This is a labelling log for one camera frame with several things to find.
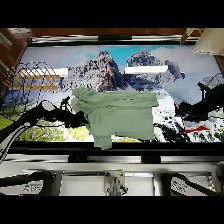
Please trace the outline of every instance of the green cloth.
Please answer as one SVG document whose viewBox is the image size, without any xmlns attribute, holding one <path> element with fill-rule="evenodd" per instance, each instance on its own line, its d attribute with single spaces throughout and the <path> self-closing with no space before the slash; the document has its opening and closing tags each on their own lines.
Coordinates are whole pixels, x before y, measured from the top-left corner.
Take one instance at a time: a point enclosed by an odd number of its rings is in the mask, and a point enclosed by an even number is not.
<svg viewBox="0 0 224 224">
<path fill-rule="evenodd" d="M 112 147 L 111 135 L 151 140 L 154 139 L 152 107 L 158 106 L 156 93 L 96 92 L 79 87 L 74 89 L 72 108 L 83 111 L 89 121 L 89 132 L 95 146 Z"/>
</svg>

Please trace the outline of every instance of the metal mount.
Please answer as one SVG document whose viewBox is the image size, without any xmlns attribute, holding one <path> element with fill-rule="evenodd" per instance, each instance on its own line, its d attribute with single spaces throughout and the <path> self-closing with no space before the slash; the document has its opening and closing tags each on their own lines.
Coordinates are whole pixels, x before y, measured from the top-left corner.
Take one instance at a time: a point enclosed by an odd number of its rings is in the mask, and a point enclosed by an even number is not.
<svg viewBox="0 0 224 224">
<path fill-rule="evenodd" d="M 105 171 L 104 183 L 107 196 L 122 196 L 128 192 L 125 187 L 125 173 L 122 170 Z"/>
</svg>

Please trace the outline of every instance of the red object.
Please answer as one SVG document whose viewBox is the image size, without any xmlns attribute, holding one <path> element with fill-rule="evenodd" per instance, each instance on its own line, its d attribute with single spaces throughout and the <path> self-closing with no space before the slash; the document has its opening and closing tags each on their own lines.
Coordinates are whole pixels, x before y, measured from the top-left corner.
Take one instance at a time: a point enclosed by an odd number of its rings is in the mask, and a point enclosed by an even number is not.
<svg viewBox="0 0 224 224">
<path fill-rule="evenodd" d="M 178 106 L 175 102 L 174 102 L 174 107 L 175 107 L 175 113 L 177 113 L 179 108 L 178 108 Z M 194 132 L 194 131 L 202 131 L 202 130 L 209 130 L 209 129 L 205 128 L 204 126 L 199 126 L 197 128 L 194 128 L 194 129 L 186 130 L 185 127 L 184 127 L 184 132 L 187 132 L 187 133 Z"/>
</svg>

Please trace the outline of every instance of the large display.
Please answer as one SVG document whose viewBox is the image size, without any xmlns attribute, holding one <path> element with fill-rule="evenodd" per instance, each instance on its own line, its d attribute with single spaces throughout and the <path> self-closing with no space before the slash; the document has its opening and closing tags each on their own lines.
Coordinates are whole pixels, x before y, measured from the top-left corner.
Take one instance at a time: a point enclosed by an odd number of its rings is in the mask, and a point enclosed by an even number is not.
<svg viewBox="0 0 224 224">
<path fill-rule="evenodd" d="M 175 117 L 174 102 L 195 103 L 201 100 L 198 82 L 207 83 L 220 73 L 214 56 L 194 54 L 192 46 L 175 45 L 122 45 L 122 46 L 66 46 L 28 47 L 21 59 L 22 63 L 45 62 L 54 69 L 68 68 L 68 77 L 55 81 L 57 90 L 12 91 L 6 93 L 1 110 L 12 120 L 24 110 L 24 96 L 29 94 L 26 109 L 37 105 L 41 100 L 49 100 L 59 106 L 62 99 L 72 96 L 72 89 L 85 86 L 96 91 L 154 91 L 159 106 L 153 108 L 155 137 L 159 142 L 167 142 L 160 126 L 174 130 L 174 125 L 186 129 L 192 124 L 183 123 Z M 152 74 L 125 74 L 125 67 L 167 65 L 166 72 Z M 211 87 L 224 83 L 222 75 L 216 76 Z M 12 114 L 16 100 L 16 112 Z M 0 129 L 12 121 L 0 115 Z M 42 125 L 52 123 L 39 121 Z M 192 142 L 224 141 L 223 120 L 215 119 L 209 130 L 186 133 Z M 92 142 L 86 127 L 66 129 L 60 127 L 33 127 L 24 132 L 19 141 L 64 141 Z M 137 139 L 112 136 L 114 142 L 138 142 Z"/>
</svg>

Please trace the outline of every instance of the screen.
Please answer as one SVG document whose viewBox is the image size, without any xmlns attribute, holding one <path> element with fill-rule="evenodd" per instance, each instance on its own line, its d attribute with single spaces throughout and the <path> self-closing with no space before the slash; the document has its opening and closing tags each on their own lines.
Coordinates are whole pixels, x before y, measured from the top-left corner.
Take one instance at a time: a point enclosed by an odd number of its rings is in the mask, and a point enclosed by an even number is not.
<svg viewBox="0 0 224 224">
<path fill-rule="evenodd" d="M 181 138 L 187 139 L 187 142 L 224 141 L 222 119 L 195 123 L 184 122 L 175 116 L 175 107 L 180 102 L 194 104 L 202 99 L 198 82 L 209 84 L 210 88 L 224 83 L 221 74 L 213 78 L 221 72 L 215 57 L 195 54 L 191 48 L 189 45 L 28 47 L 19 68 L 28 62 L 44 62 L 54 70 L 67 68 L 68 74 L 53 81 L 56 89 L 8 90 L 1 110 L 11 120 L 16 120 L 25 109 L 36 106 L 42 100 L 60 106 L 62 99 L 68 96 L 72 98 L 72 89 L 79 86 L 98 92 L 154 91 L 159 103 L 158 107 L 152 108 L 156 141 L 170 142 L 167 136 L 177 133 L 181 133 Z M 166 65 L 168 69 L 152 74 L 125 74 L 125 67 L 155 65 Z M 223 109 L 211 112 L 211 115 L 223 117 Z M 0 129 L 12 123 L 1 115 L 0 119 Z M 52 124 L 39 121 L 38 124 L 59 127 L 33 127 L 21 134 L 17 141 L 94 141 L 85 126 L 66 129 L 60 122 Z M 114 135 L 111 138 L 113 142 L 141 142 L 139 139 Z"/>
</svg>

